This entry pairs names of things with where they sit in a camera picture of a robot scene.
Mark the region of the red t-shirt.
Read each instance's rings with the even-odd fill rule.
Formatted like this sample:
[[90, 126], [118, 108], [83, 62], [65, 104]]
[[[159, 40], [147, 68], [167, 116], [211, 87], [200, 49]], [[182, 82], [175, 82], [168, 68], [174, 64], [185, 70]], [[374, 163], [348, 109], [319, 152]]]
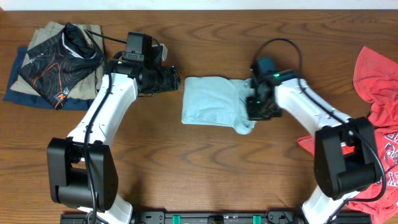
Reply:
[[371, 104], [368, 120], [386, 173], [386, 192], [376, 202], [350, 202], [348, 208], [368, 213], [372, 222], [384, 223], [397, 215], [397, 63], [364, 46], [354, 68], [357, 94]]

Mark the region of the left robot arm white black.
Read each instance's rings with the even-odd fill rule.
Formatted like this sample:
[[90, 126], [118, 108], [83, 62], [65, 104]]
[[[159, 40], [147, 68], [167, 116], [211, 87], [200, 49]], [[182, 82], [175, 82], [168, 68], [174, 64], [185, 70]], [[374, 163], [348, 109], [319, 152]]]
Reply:
[[47, 147], [50, 196], [79, 210], [60, 223], [139, 223], [133, 205], [118, 194], [119, 178], [111, 148], [130, 105], [141, 94], [178, 90], [177, 68], [160, 62], [111, 59], [98, 96], [66, 138]]

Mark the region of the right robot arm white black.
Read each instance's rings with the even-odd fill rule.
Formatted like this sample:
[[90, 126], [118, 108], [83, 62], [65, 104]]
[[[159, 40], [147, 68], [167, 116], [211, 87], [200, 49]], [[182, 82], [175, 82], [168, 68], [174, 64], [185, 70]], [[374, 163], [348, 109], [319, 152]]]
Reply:
[[340, 215], [358, 194], [380, 181], [379, 200], [386, 191], [386, 175], [378, 157], [372, 124], [353, 119], [317, 95], [293, 70], [252, 70], [254, 96], [247, 100], [250, 120], [261, 121], [289, 112], [315, 139], [314, 174], [317, 187], [300, 210], [279, 213], [286, 223], [356, 222], [359, 215]]

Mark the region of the light blue polo shirt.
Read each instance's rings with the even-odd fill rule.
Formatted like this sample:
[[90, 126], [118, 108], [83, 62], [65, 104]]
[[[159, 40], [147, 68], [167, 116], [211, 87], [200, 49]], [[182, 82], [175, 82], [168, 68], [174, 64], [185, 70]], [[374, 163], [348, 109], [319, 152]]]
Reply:
[[256, 123], [248, 118], [246, 98], [253, 95], [250, 78], [188, 77], [184, 84], [182, 123], [223, 126], [238, 134], [249, 134]]

